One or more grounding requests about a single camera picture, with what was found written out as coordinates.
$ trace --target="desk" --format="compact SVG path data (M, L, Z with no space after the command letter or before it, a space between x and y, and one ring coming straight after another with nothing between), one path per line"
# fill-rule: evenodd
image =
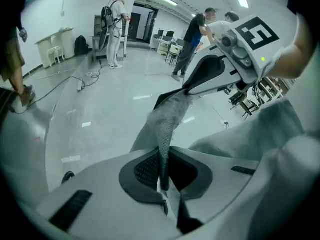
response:
M75 56L75 44L72 35L73 29L73 27L68 27L61 31L53 33L35 43L35 45L38 46L42 65L45 69L50 67L50 61L48 61L47 51L53 48L52 38L55 38L54 41L56 42L56 45L62 47L66 59L70 59Z
M160 55L166 55L170 42L171 41L163 41L162 39L160 39L157 53Z

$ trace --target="black shirt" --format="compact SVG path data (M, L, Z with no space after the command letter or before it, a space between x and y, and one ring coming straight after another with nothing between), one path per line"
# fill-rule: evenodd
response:
M197 47L202 38L199 27L204 27L206 18L203 14L198 14L195 16L190 23L190 26L185 34L184 41L191 43L193 46Z

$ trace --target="black mesh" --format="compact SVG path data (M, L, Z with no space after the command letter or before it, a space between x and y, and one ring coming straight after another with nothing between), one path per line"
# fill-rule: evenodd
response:
M157 184L159 178L159 157L157 154L149 157L143 162L139 163L134 168L134 175L136 179L148 186L149 188L157 191Z
M198 170L191 163L170 154L169 175L175 187L181 191L189 186L198 176Z

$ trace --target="gray fabric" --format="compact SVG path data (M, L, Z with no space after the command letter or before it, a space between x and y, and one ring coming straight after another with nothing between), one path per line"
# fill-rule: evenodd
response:
M288 140L304 133L287 98L267 103L251 120L202 138L190 150L215 156L260 161L263 154L282 148Z
M195 53L196 47L193 46L189 42L184 42L184 46L179 58L178 63L175 66L174 71L172 72L174 75L177 75L179 71L184 75L187 71L188 62L191 60L192 55Z
M191 96L186 96L185 90L182 90L161 103L148 116L131 149L133 152L159 147L160 184L165 191L169 188L168 158L172 136L185 117L192 99Z

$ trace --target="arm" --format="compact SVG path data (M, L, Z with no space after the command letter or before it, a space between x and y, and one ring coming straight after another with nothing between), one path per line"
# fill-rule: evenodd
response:
M195 52L197 52L197 51L200 49L200 47L203 46L203 45L204 45L204 43L203 43L203 42L200 42L200 43L198 44L198 46L196 47Z
M210 44L213 45L214 44L214 36L213 36L213 34L211 32L210 27L209 26L205 26L205 30L206 30L206 36L208 37Z
M128 14L122 13L121 16L122 16L126 21L130 21L130 17L128 16Z
M306 19L297 13L297 30L293 44L282 50L277 64L267 76L285 79L300 77L315 49L316 42L312 38Z
M125 5L122 2L118 3L118 14L120 14L126 21L130 21L130 17L126 12Z
M207 25L199 26L199 30L200 30L201 35L207 36L209 38L210 44L214 43L214 38L213 38L211 29L209 26L207 26Z

